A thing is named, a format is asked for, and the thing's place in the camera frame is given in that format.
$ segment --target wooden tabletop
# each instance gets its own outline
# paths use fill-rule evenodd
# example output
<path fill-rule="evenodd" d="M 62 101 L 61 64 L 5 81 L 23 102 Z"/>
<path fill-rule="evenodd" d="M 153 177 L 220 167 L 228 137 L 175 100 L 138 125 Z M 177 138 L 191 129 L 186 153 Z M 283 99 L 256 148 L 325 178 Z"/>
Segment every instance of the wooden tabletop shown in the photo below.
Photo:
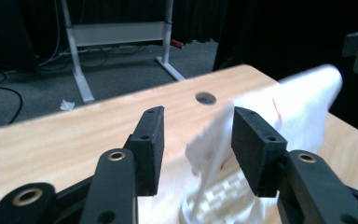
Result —
<path fill-rule="evenodd" d="M 199 182 L 185 157 L 186 144 L 226 103 L 273 83 L 242 65 L 0 128 L 0 199 L 27 183 L 48 182 L 60 191 L 93 175 L 101 154 L 123 147 L 143 112 L 163 105 L 165 151 L 158 195 L 139 198 L 139 219 L 178 223 L 181 201 Z M 213 94 L 216 104 L 200 104 L 195 95 L 202 91 Z M 344 183 L 358 189 L 356 129 L 329 115 L 320 155 Z M 268 210 L 267 223 L 272 222 L 279 223 L 275 208 Z"/>

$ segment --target white metal stand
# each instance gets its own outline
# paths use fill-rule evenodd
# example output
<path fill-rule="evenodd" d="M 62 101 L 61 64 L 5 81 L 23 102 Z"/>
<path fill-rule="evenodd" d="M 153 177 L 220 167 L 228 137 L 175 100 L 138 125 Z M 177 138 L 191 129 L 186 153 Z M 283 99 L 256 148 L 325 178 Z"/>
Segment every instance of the white metal stand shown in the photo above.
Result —
<path fill-rule="evenodd" d="M 173 0 L 166 0 L 165 21 L 72 25 L 68 4 L 62 0 L 62 10 L 69 47 L 74 61 L 74 77 L 84 104 L 94 102 L 89 84 L 81 70 L 77 47 L 163 40 L 163 56 L 157 61 L 176 80 L 186 80 L 170 64 Z"/>

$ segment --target black curtain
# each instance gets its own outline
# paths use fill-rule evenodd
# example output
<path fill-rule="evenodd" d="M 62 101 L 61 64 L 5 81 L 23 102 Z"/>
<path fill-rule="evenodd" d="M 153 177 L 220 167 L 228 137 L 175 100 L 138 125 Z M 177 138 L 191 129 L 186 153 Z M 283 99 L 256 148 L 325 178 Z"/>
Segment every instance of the black curtain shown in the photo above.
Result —
<path fill-rule="evenodd" d="M 228 0 L 176 0 L 173 5 L 172 39 L 218 42 Z"/>
<path fill-rule="evenodd" d="M 34 47 L 34 53 L 40 57 L 50 57 L 57 44 L 56 10 L 60 1 L 19 0 L 21 14 L 28 35 Z"/>
<path fill-rule="evenodd" d="M 67 1 L 73 24 L 164 20 L 165 0 Z"/>
<path fill-rule="evenodd" d="M 36 72 L 35 51 L 25 23 L 18 0 L 0 1 L 0 71 Z"/>

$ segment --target white cloth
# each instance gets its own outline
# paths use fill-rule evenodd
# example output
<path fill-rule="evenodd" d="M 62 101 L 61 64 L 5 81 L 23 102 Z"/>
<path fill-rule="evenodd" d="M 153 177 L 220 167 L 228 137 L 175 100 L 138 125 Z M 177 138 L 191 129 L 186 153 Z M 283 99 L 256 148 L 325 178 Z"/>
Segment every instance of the white cloth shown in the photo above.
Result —
<path fill-rule="evenodd" d="M 282 79 L 280 84 L 249 92 L 226 106 L 186 148 L 193 173 L 201 174 L 199 193 L 239 167 L 230 146 L 234 106 L 257 112 L 287 140 L 288 151 L 316 153 L 324 140 L 328 110 L 341 85 L 336 67 L 325 64 Z M 253 197 L 247 205 L 253 207 L 249 223 L 262 220 L 267 206 L 273 203 L 276 199 Z"/>

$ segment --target black equipment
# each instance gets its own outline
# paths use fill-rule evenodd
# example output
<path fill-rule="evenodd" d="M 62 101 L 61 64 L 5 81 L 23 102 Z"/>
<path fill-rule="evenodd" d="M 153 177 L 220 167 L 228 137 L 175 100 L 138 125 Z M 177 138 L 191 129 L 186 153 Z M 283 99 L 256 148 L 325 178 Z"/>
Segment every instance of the black equipment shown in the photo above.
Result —
<path fill-rule="evenodd" d="M 94 176 L 55 193 L 27 184 L 0 201 L 0 223 L 138 223 L 137 196 L 158 193 L 164 150 L 164 108 L 148 109 L 124 148 L 104 152 Z"/>
<path fill-rule="evenodd" d="M 282 223 L 358 223 L 358 190 L 318 155 L 286 140 L 252 110 L 236 107 L 231 146 L 257 197 L 275 197 Z"/>

